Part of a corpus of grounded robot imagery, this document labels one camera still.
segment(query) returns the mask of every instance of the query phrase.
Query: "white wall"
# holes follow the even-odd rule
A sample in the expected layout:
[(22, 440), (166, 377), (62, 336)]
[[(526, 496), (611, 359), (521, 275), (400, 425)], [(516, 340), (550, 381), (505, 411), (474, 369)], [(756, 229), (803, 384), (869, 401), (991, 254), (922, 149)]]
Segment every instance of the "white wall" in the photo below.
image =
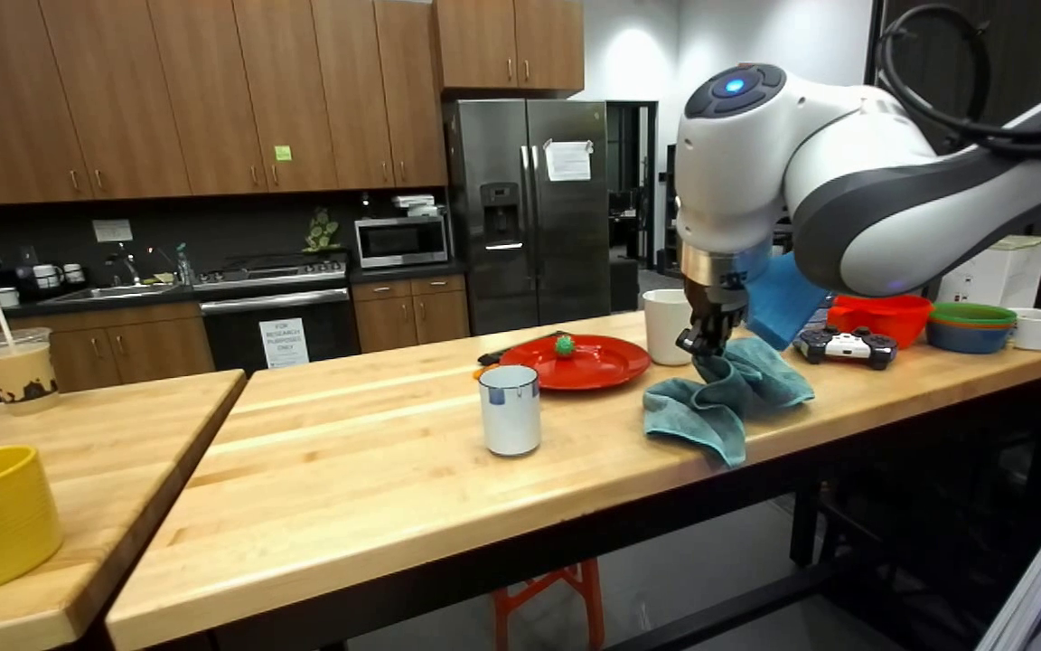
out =
[(658, 101), (667, 171), (680, 108), (711, 71), (753, 59), (820, 83), (862, 83), (869, 29), (870, 0), (585, 0), (585, 91), (576, 99)]

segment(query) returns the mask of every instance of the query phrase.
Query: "cable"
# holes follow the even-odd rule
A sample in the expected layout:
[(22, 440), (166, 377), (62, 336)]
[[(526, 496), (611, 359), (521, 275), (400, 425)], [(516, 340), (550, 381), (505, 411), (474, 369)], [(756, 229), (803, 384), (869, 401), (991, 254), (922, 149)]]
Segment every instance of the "cable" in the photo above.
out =
[(917, 15), (934, 15), (934, 19), (945, 19), (950, 21), (970, 44), (974, 44), (974, 54), (975, 54), (975, 91), (974, 91), (974, 113), (980, 108), (980, 99), (983, 99), (983, 78), (991, 75), (991, 59), (986, 59), (986, 46), (983, 46), (983, 36), (975, 31), (975, 26), (970, 21), (964, 11), (959, 6), (947, 6), (947, 2), (917, 2), (912, 11), (904, 11), (882, 36), (877, 44), (877, 67), (889, 83), (889, 91), (906, 105), (915, 108), (922, 119), (929, 122), (941, 122), (956, 134), (960, 134), (964, 142), (975, 142), (983, 149), (995, 149), (995, 150), (1007, 150), (1007, 155), (1041, 155), (1041, 128), (995, 128), (995, 122), (980, 122), (980, 119), (959, 119), (959, 116), (947, 116), (941, 108), (934, 108), (900, 71), (895, 71), (895, 54), (893, 54), (893, 44), (900, 36), (906, 36), (906, 21), (917, 19)]

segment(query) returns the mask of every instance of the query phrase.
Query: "backsplash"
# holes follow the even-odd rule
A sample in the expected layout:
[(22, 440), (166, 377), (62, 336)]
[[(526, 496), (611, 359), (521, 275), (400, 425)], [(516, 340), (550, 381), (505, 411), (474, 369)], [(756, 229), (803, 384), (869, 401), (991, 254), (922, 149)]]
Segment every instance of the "backsplash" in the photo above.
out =
[(74, 204), (74, 205), (0, 205), (0, 258), (17, 264), (33, 246), (41, 260), (79, 260), (93, 282), (107, 282), (106, 258), (121, 246), (93, 243), (91, 219), (127, 216), (140, 271), (173, 267), (173, 246), (189, 243), (192, 267), (221, 271), (250, 254), (300, 254), (316, 210), (330, 210), (339, 246), (350, 251), (359, 214), (400, 214), (389, 190), (362, 194), (250, 194), (250, 197), (150, 197), (150, 204)]

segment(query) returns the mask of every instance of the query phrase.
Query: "microwave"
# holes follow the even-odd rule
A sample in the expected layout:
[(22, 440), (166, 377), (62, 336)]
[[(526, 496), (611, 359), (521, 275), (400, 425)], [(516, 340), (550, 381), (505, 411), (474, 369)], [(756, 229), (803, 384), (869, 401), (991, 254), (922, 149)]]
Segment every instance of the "microwave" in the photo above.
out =
[(362, 267), (410, 267), (451, 260), (447, 219), (438, 216), (359, 216), (354, 258)]

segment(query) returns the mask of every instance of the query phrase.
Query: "red object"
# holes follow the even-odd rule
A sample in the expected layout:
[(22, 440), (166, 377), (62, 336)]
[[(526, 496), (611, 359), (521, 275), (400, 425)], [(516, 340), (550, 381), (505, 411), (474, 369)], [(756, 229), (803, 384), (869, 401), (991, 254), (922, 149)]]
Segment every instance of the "red object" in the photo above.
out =
[(499, 361), (534, 369), (544, 390), (607, 390), (633, 384), (651, 366), (651, 355), (628, 340), (576, 331), (573, 355), (556, 355), (554, 331), (501, 352)]
[(581, 563), (556, 566), (550, 574), (533, 577), (516, 594), (497, 590), (491, 611), (497, 611), (497, 651), (511, 651), (511, 619), (521, 611), (533, 595), (546, 594), (554, 583), (566, 583), (585, 599), (589, 619), (589, 651), (603, 651), (603, 599), (601, 599), (601, 570), (598, 557)]
[(915, 346), (927, 331), (929, 301), (927, 298), (834, 298), (823, 325), (838, 331), (877, 331), (889, 336), (900, 352)]

